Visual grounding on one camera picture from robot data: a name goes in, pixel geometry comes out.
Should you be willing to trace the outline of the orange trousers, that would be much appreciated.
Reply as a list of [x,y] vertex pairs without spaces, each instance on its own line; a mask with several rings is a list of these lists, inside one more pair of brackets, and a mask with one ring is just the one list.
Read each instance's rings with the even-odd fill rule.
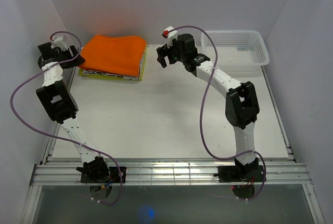
[[82,49],[84,70],[139,76],[146,41],[139,36],[94,36]]

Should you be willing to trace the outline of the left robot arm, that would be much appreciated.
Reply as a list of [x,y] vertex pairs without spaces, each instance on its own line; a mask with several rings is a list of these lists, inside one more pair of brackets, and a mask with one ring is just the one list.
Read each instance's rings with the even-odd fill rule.
[[98,152],[86,148],[86,138],[76,118],[79,108],[63,81],[64,69],[76,67],[85,60],[78,56],[74,61],[59,64],[79,54],[75,46],[67,47],[64,41],[53,40],[39,45],[38,49],[41,52],[38,65],[44,72],[44,81],[42,87],[36,90],[37,97],[50,119],[60,124],[70,139],[75,141],[74,146],[83,164],[77,171],[90,180],[107,181],[110,169]]

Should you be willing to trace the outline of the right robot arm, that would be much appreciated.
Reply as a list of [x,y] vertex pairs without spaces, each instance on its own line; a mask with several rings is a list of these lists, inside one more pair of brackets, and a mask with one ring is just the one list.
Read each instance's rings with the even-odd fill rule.
[[252,178],[259,167],[254,152],[254,127],[260,108],[254,84],[242,83],[218,69],[208,56],[198,52],[191,34],[165,30],[162,35],[168,42],[157,48],[161,66],[180,62],[186,71],[207,82],[208,87],[225,98],[225,116],[234,129],[236,141],[232,173],[241,181]]

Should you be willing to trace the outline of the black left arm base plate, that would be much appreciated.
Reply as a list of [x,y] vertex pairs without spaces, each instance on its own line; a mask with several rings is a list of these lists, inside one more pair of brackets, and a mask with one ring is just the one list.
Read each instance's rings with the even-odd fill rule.
[[[120,176],[118,174],[118,169],[117,167],[109,167],[110,170],[110,178],[107,180],[96,180],[96,179],[90,179],[88,178],[85,174],[81,175],[80,182],[81,183],[107,183],[111,181],[112,183],[120,183]],[[120,166],[120,171],[122,175],[122,182],[126,182],[126,172],[127,172],[127,167],[125,166]]]

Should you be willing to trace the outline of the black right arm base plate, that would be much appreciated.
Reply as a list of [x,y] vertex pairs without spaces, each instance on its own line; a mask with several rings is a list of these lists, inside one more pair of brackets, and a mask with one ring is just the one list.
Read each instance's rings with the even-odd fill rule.
[[219,182],[262,182],[264,168],[260,165],[252,172],[242,174],[236,166],[218,166],[213,176],[218,177]]

